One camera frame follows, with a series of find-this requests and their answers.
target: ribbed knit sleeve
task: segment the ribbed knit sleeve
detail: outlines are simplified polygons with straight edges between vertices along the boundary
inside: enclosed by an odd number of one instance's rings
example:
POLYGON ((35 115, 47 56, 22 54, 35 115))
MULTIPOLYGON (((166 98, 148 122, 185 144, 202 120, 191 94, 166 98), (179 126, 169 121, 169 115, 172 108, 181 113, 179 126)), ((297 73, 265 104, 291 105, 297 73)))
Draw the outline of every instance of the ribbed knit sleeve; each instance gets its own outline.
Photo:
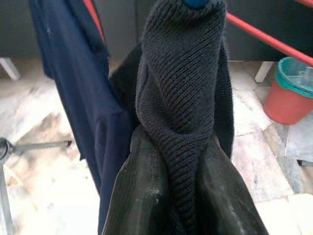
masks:
POLYGON ((212 135, 225 3, 158 0, 142 37, 136 112, 169 172, 172 234, 196 234, 195 175, 212 135))

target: white chair leg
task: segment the white chair leg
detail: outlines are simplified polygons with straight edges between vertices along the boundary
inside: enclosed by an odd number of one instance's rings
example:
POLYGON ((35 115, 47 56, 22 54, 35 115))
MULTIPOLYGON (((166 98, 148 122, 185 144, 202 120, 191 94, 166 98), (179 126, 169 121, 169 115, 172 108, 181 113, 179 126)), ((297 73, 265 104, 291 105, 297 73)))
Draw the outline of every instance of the white chair leg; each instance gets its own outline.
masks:
POLYGON ((255 81, 256 82, 263 82, 264 79, 266 78, 266 75, 268 74, 268 71, 270 68, 272 68, 272 65, 274 62, 272 61, 264 61, 258 71, 258 73, 255 76, 255 81))
POLYGON ((20 79, 21 75, 10 58, 0 58, 0 65, 2 65, 4 70, 13 81, 17 81, 20 79))

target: dark blue garment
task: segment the dark blue garment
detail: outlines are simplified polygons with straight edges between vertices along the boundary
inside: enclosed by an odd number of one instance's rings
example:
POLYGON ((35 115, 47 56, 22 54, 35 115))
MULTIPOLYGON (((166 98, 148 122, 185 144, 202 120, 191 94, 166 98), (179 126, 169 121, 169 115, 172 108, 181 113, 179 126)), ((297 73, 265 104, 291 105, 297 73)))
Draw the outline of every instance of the dark blue garment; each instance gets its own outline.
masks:
POLYGON ((133 128, 108 81, 108 53, 83 1, 30 0, 44 70, 55 80, 100 194, 101 233, 133 128))

